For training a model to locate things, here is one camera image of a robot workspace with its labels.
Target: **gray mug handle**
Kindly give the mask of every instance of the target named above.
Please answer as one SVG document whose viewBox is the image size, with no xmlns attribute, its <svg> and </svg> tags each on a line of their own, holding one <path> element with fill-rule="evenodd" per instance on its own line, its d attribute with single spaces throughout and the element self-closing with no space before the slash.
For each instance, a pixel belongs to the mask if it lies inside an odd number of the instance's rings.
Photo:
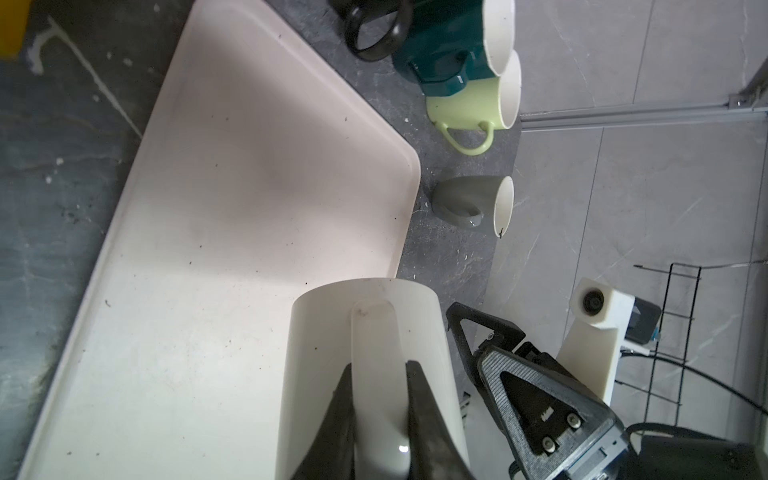
<svg viewBox="0 0 768 480">
<path fill-rule="evenodd" d="M 482 222 L 483 214 L 477 207 L 469 207 L 464 213 L 457 213 L 446 205 L 440 203 L 432 203 L 432 209 L 439 209 L 440 212 L 435 212 L 439 216 L 442 216 L 449 223 L 453 223 L 457 227 L 461 228 L 475 228 Z"/>
</svg>

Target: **gray mug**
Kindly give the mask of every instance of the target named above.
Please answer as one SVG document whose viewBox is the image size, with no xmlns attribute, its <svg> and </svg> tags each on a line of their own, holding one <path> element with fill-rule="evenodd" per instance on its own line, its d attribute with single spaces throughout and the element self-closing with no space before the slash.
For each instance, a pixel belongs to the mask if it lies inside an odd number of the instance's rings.
<svg viewBox="0 0 768 480">
<path fill-rule="evenodd" d="M 501 238 L 509 228 L 515 186 L 511 177 L 478 175 L 440 182 L 432 211 L 446 222 Z"/>
</svg>

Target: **mug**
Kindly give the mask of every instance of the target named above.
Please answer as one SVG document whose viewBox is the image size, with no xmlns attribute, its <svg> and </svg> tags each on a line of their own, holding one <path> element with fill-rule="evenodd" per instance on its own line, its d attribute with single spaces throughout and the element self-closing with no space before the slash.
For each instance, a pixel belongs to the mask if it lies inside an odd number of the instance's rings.
<svg viewBox="0 0 768 480">
<path fill-rule="evenodd" d="M 456 177 L 440 182 L 432 193 L 432 211 L 439 218 L 497 238 L 507 232 L 514 204 L 509 176 Z"/>
<path fill-rule="evenodd" d="M 411 28 L 414 0 L 329 0 L 329 3 L 344 19 L 346 47 L 360 60 L 378 61 L 390 56 L 400 48 Z M 397 14 L 384 36 L 369 47 L 358 48 L 362 24 L 393 12 Z"/>
<path fill-rule="evenodd" d="M 414 7 L 392 63 L 424 95 L 447 97 L 468 81 L 502 75 L 514 41 L 514 0 L 428 0 Z"/>
<path fill-rule="evenodd" d="M 510 128 L 520 110 L 520 58 L 510 55 L 507 71 L 501 77 L 472 80 L 464 90 L 450 97 L 427 97 L 427 115 L 448 142 L 464 155 L 485 153 L 493 143 L 493 131 Z M 475 148 L 460 145 L 448 132 L 483 130 L 485 141 Z"/>
<path fill-rule="evenodd" d="M 435 292 L 409 280 L 346 280 L 300 296 L 290 318 L 276 478 L 290 478 L 309 451 L 350 363 L 358 478 L 408 477 L 408 360 L 421 364 L 468 464 L 443 325 Z"/>
</svg>

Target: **green mug handle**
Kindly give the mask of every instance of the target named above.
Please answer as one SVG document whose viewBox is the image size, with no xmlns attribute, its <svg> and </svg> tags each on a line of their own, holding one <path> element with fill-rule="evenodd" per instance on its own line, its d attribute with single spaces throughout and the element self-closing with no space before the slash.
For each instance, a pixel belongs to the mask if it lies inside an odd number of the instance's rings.
<svg viewBox="0 0 768 480">
<path fill-rule="evenodd" d="M 491 144 L 493 143 L 493 125 L 487 121 L 482 121 L 480 122 L 480 125 L 479 125 L 480 129 L 485 132 L 485 141 L 480 146 L 475 148 L 467 148 L 459 145 L 458 141 L 456 141 L 456 139 L 454 139 L 454 137 L 452 137 L 451 134 L 448 132 L 448 125 L 445 124 L 445 122 L 442 122 L 442 121 L 435 122 L 435 126 L 437 127 L 438 130 L 442 132 L 442 136 L 445 137 L 445 139 L 451 145 L 453 145 L 453 147 L 456 150 L 462 152 L 464 155 L 475 156 L 475 155 L 484 154 L 491 147 Z"/>
</svg>

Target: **light green mug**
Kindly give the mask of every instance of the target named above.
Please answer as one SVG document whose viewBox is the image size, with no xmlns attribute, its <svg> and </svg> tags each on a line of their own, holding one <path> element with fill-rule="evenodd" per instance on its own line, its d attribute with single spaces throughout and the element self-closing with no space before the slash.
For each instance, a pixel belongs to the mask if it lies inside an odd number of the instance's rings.
<svg viewBox="0 0 768 480">
<path fill-rule="evenodd" d="M 485 153 L 493 143 L 493 131 L 510 128 L 520 110 L 520 58 L 512 51 L 501 77 L 471 80 L 464 90 L 450 97 L 427 97 L 427 115 L 453 147 L 464 155 Z M 475 148 L 460 145 L 450 132 L 483 130 L 485 141 Z"/>
</svg>

